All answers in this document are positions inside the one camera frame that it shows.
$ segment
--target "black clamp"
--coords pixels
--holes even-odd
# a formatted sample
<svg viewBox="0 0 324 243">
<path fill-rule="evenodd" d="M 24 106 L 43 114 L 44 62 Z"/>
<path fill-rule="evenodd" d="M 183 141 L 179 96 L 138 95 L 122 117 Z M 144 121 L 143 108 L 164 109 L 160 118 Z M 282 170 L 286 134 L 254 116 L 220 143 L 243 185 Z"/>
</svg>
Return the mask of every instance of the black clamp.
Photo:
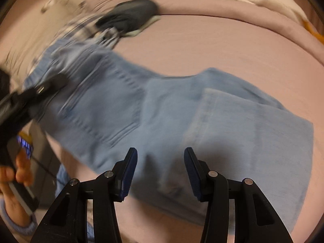
<svg viewBox="0 0 324 243">
<path fill-rule="evenodd" d="M 93 200 L 93 229 L 96 243 L 122 243 L 114 202 L 128 195 L 137 164 L 137 150 L 130 148 L 125 159 L 95 180 L 72 179 L 57 196 L 38 225 L 31 243 L 87 243 L 87 200 Z"/>
<path fill-rule="evenodd" d="M 32 120 L 30 109 L 55 95 L 66 84 L 67 77 L 58 74 L 37 87 L 21 94 L 14 92 L 0 101 L 0 165 L 15 169 L 13 160 L 20 149 L 17 135 Z M 28 188 L 15 180 L 9 186 L 28 214 L 37 209 L 39 201 Z"/>
<path fill-rule="evenodd" d="M 280 217 L 256 183 L 226 179 L 197 159 L 193 149 L 184 152 L 184 162 L 194 195 L 208 202 L 200 243 L 226 243 L 229 199 L 235 200 L 235 243 L 293 243 Z"/>
</svg>

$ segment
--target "cable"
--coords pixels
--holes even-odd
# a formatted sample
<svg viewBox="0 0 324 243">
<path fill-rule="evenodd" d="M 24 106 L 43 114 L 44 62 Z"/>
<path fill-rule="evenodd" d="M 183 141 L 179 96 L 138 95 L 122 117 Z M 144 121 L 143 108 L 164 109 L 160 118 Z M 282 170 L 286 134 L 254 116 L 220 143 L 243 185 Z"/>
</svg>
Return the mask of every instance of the cable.
<svg viewBox="0 0 324 243">
<path fill-rule="evenodd" d="M 39 160 L 37 160 L 33 155 L 31 155 L 30 158 L 33 159 L 41 168 L 43 168 L 45 170 L 46 173 L 48 173 L 50 176 L 52 176 L 57 182 L 59 182 L 61 185 L 65 186 L 64 183 L 62 183 L 59 179 L 57 179 L 56 176 L 46 166 L 44 166 Z"/>
</svg>

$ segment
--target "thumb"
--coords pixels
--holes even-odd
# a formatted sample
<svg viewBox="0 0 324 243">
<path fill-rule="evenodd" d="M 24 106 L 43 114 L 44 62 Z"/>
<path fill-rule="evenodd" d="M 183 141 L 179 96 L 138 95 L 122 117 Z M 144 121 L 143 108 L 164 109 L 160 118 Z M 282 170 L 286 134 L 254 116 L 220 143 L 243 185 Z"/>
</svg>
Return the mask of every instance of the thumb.
<svg viewBox="0 0 324 243">
<path fill-rule="evenodd" d="M 8 182 L 11 182 L 15 177 L 14 170 L 7 166 L 0 166 L 0 190 L 4 196 L 13 196 Z"/>
<path fill-rule="evenodd" d="M 8 166 L 0 166 L 0 182 L 11 182 L 15 178 L 14 170 Z"/>
</svg>

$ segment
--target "jeans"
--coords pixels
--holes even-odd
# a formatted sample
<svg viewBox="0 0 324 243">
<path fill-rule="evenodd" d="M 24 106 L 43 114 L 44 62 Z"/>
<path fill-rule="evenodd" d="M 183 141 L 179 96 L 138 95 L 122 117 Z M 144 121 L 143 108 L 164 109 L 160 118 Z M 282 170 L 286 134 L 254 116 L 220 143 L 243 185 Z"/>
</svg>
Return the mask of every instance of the jeans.
<svg viewBox="0 0 324 243">
<path fill-rule="evenodd" d="M 90 42 L 59 40 L 25 87 L 65 72 L 68 85 L 35 110 L 43 129 L 100 174 L 138 150 L 130 194 L 203 224 L 206 205 L 191 191 L 184 148 L 228 179 L 252 178 L 289 231 L 312 166 L 313 126 L 273 97 L 209 68 L 162 77 Z"/>
</svg>

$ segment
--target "hand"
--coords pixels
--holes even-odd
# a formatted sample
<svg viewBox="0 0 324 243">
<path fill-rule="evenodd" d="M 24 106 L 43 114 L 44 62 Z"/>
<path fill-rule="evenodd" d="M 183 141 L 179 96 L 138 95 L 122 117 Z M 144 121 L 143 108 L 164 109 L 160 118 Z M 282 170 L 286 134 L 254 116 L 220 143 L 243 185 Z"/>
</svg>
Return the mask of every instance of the hand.
<svg viewBox="0 0 324 243">
<path fill-rule="evenodd" d="M 30 186 L 33 183 L 33 175 L 30 170 L 30 161 L 23 149 L 16 157 L 16 176 L 14 170 L 7 166 L 0 166 L 0 190 L 4 196 L 5 210 L 10 219 L 19 226 L 26 227 L 30 224 L 30 216 L 27 215 L 19 201 L 16 199 L 8 182 L 16 181 Z"/>
</svg>

